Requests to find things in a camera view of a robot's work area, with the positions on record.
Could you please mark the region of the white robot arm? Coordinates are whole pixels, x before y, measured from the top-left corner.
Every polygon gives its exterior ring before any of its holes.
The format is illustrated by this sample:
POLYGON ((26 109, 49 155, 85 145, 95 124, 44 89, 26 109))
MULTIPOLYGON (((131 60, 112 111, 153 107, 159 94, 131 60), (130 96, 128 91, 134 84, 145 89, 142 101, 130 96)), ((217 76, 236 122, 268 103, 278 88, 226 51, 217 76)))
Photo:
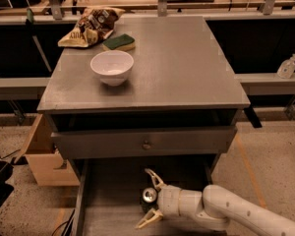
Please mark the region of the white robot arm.
POLYGON ((142 229, 165 217, 188 217, 200 227, 223 231, 230 220, 237 221, 259 236, 295 236, 295 222, 237 196, 218 185, 207 185, 200 191, 167 185, 151 169, 152 187, 145 188, 143 201, 152 206, 137 223, 142 229))

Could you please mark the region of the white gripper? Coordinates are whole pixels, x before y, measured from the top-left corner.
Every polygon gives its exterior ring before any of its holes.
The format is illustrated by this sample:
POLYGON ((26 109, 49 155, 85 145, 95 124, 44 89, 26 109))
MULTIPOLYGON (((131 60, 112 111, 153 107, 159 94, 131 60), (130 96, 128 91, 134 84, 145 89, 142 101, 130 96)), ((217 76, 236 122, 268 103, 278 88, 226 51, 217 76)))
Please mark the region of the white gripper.
POLYGON ((159 191, 157 206, 158 209, 151 208, 145 216, 137 223, 136 229, 160 221, 163 216, 179 216, 179 203, 181 189, 172 185, 166 185, 163 180, 150 168, 145 169, 145 173, 151 178, 153 187, 159 191))

